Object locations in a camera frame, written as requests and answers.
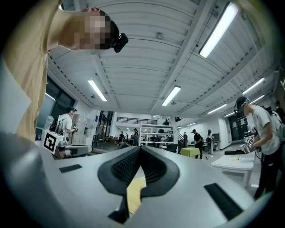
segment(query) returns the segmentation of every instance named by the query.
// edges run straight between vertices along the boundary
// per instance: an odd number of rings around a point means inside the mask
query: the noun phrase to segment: chair
[[[166,151],[170,151],[170,152],[173,152],[173,153],[176,153],[176,149],[178,147],[178,144],[168,144],[166,146]]]

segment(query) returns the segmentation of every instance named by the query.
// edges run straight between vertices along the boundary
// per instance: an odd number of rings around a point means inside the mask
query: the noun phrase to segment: white shelf
[[[174,142],[152,142],[152,141],[141,141],[141,143],[174,143]]]
[[[170,133],[144,133],[144,132],[142,132],[142,134],[174,135],[174,134],[170,134]]]
[[[170,126],[170,125],[142,124],[142,127],[149,127],[149,128],[173,128],[174,126]]]

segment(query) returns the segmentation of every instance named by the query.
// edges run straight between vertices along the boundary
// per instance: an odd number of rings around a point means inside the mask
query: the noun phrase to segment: shelving unit
[[[164,130],[171,130],[173,133],[158,133],[159,129]],[[152,124],[140,124],[139,128],[139,145],[148,144],[148,143],[158,143],[158,144],[173,144],[174,142],[152,142],[152,141],[143,141],[143,138],[145,138],[146,135],[171,135],[174,138],[174,126],[170,125],[152,125]]]

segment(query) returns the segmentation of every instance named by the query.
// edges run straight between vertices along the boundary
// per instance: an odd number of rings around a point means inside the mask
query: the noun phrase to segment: black pants
[[[202,159],[203,158],[203,154],[202,154],[202,144],[200,144],[200,145],[195,145],[195,148],[199,148],[199,151],[200,151],[200,159]]]
[[[258,199],[263,191],[274,191],[276,187],[276,178],[278,169],[281,167],[280,148],[271,155],[263,154],[261,159],[261,173],[259,178],[259,187],[257,188],[254,198]]]

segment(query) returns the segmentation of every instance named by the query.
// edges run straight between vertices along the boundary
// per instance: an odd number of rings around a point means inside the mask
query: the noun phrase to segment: cable
[[[180,72],[178,73],[178,75],[177,75],[177,77],[175,78],[175,80],[178,78],[178,76],[180,75],[181,71],[184,69],[185,65],[188,63],[188,61],[189,61],[189,59],[190,59],[191,55],[192,55],[192,54],[193,54],[193,52],[195,51],[195,48],[196,48],[196,47],[198,47],[199,41],[200,41],[200,39],[201,39],[201,37],[202,37],[202,35],[203,35],[203,33],[204,33],[204,31],[205,31],[206,27],[207,27],[207,25],[208,25],[208,23],[209,23],[209,21],[210,21],[210,19],[211,19],[212,15],[213,15],[213,12],[214,12],[214,9],[215,9],[215,5],[217,4],[217,1],[218,1],[218,0],[216,0],[216,2],[215,2],[215,4],[214,4],[214,7],[213,7],[212,12],[211,12],[211,15],[210,15],[210,17],[209,17],[209,20],[207,21],[206,26],[205,26],[205,28],[204,28],[203,32],[201,33],[201,36],[200,36],[200,38],[199,38],[199,40],[198,40],[197,44],[195,45],[195,47],[194,47],[193,51],[191,52],[191,54],[190,54],[189,58],[187,59],[186,63],[184,64],[184,66],[182,67],[182,69],[180,70]]]

